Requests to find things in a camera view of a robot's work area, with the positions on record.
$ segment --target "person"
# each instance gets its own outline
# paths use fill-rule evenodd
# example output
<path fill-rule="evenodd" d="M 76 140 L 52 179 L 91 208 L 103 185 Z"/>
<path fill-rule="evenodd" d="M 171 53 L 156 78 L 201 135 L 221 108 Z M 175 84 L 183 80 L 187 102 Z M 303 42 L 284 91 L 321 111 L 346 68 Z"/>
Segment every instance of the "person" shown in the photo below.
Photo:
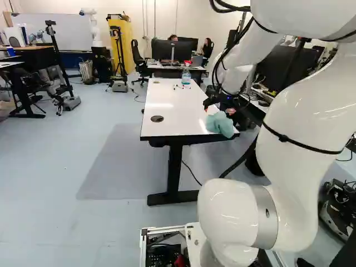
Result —
<path fill-rule="evenodd" d="M 205 38 L 204 45 L 200 48 L 201 54 L 206 58 L 210 58 L 213 47 L 214 43 L 212 40 L 210 38 Z"/>
<path fill-rule="evenodd" d="M 170 37 L 168 37 L 167 40 L 169 40 L 169 41 L 178 41 L 178 36 L 175 35 L 175 34 L 172 34 Z"/>

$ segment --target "white wall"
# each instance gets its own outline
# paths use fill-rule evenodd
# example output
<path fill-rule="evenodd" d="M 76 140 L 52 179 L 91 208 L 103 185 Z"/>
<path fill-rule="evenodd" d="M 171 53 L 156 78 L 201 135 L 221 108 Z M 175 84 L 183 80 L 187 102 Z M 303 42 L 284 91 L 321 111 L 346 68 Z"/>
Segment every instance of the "white wall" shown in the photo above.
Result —
<path fill-rule="evenodd" d="M 14 12 L 22 12 L 22 8 L 19 3 L 20 0 L 11 0 L 12 8 Z M 0 29 L 7 27 L 3 11 L 11 12 L 11 6 L 8 0 L 0 1 Z"/>
<path fill-rule="evenodd" d="M 105 20 L 108 13 L 125 13 L 131 17 L 133 37 L 138 40 L 141 54 L 146 42 L 142 19 L 142 3 L 148 21 L 145 29 L 149 40 L 154 36 L 154 2 L 155 0 L 18 0 L 24 13 L 68 13 L 77 14 L 82 7 L 94 8 L 98 14 L 98 25 L 105 46 L 110 46 L 110 35 Z M 248 5 L 249 0 L 230 1 L 235 5 Z M 199 38 L 199 45 L 209 37 L 215 43 L 213 59 L 224 47 L 229 30 L 236 28 L 242 13 L 218 14 L 214 12 L 209 0 L 156 0 L 156 36 L 167 38 L 175 33 L 178 36 Z M 147 56 L 150 55 L 149 42 Z"/>

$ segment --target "teal cloth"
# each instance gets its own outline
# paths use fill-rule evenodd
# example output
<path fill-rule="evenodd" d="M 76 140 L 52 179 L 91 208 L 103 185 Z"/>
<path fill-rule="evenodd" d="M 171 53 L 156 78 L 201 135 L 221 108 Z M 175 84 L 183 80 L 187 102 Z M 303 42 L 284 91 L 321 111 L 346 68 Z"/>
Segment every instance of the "teal cloth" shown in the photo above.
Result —
<path fill-rule="evenodd" d="M 206 118 L 206 129 L 216 134 L 222 134 L 227 138 L 232 138 L 234 135 L 233 121 L 226 117 L 224 111 L 219 111 L 213 115 L 208 115 Z"/>

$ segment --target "plastic bottle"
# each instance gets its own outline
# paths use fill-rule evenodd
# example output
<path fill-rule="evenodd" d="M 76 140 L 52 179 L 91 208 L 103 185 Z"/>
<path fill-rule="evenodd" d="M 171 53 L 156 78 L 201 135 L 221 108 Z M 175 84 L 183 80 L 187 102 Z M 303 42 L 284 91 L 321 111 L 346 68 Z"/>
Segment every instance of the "plastic bottle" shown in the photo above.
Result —
<path fill-rule="evenodd" d="M 190 84 L 190 79 L 191 79 L 191 74 L 189 72 L 189 66 L 191 64 L 191 61 L 184 61 L 184 70 L 182 73 L 182 84 L 183 85 L 189 85 Z"/>

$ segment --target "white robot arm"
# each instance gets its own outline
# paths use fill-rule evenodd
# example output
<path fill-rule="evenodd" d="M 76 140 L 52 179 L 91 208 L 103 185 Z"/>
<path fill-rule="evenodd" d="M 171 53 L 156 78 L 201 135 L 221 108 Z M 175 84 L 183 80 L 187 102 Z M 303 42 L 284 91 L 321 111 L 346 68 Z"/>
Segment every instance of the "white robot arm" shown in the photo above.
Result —
<path fill-rule="evenodd" d="M 299 251 L 313 242 L 320 182 L 356 131 L 355 10 L 349 0 L 251 0 L 255 22 L 217 69 L 226 92 L 238 92 L 249 66 L 285 34 L 340 46 L 322 70 L 279 93 L 264 118 L 256 156 L 271 185 L 212 179 L 201 188 L 199 222 L 223 266 L 248 266 L 257 248 Z"/>

